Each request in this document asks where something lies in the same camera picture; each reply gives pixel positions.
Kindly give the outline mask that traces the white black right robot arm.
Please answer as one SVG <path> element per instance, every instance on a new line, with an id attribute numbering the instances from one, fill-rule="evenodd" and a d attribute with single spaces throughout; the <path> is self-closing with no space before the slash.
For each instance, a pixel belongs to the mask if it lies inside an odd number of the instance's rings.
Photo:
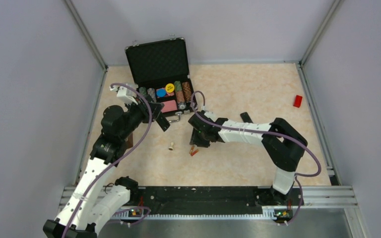
<path id="1" fill-rule="evenodd" d="M 277 167 L 271 186 L 272 200 L 285 204 L 291 198 L 294 176 L 308 142 L 285 119 L 275 118 L 270 123 L 237 122 L 201 111 L 188 123 L 208 143 L 239 142 L 263 146 Z"/>

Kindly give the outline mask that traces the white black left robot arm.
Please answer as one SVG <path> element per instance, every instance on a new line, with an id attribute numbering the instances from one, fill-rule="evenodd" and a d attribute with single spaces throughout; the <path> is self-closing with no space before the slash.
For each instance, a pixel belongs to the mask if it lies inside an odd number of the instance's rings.
<path id="1" fill-rule="evenodd" d="M 157 121 L 163 130 L 170 126 L 161 113 L 162 103 L 131 103 L 124 111 L 112 105 L 103 112 L 101 134 L 93 145 L 85 172 L 74 193 L 53 220 L 47 220 L 43 232 L 48 238 L 96 238 L 117 210 L 139 199 L 132 186 L 114 185 L 98 201 L 108 177 L 118 165 L 118 159 L 129 152 L 128 137 L 141 123 Z"/>

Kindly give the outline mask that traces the black remote with buttons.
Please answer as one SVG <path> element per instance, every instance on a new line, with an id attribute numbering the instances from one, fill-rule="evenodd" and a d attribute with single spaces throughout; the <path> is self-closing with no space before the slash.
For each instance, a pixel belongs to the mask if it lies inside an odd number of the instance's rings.
<path id="1" fill-rule="evenodd" d="M 163 132 L 167 131 L 170 127 L 169 121 L 166 119 L 166 117 L 162 113 L 158 115 L 155 121 L 160 126 Z"/>

